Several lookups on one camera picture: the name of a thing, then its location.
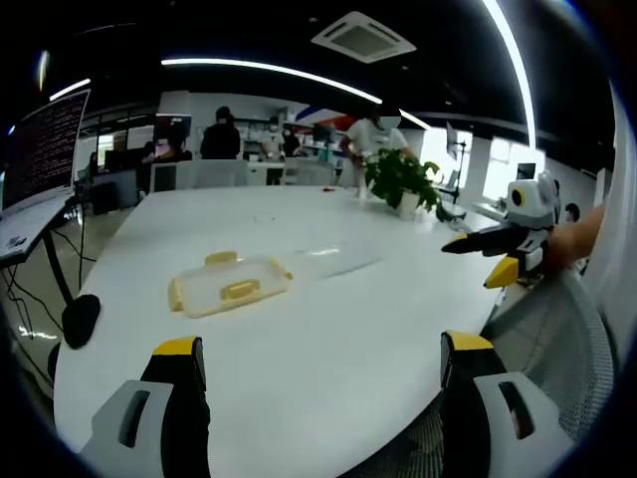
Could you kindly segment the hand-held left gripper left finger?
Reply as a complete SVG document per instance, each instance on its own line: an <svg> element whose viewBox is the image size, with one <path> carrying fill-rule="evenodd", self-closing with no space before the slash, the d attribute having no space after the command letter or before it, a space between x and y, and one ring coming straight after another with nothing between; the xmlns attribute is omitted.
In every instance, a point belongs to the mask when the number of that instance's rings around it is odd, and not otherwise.
<svg viewBox="0 0 637 478"><path fill-rule="evenodd" d="M209 477L203 342L167 341L92 418L80 457L100 477Z"/></svg>

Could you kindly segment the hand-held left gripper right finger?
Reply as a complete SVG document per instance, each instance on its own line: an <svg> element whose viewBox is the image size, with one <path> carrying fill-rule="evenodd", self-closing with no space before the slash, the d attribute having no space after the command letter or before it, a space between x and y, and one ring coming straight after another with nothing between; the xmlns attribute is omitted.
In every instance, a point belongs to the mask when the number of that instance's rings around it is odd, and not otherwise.
<svg viewBox="0 0 637 478"><path fill-rule="evenodd" d="M545 477L574 446L556 404L480 335L441 334L444 477Z"/></svg>

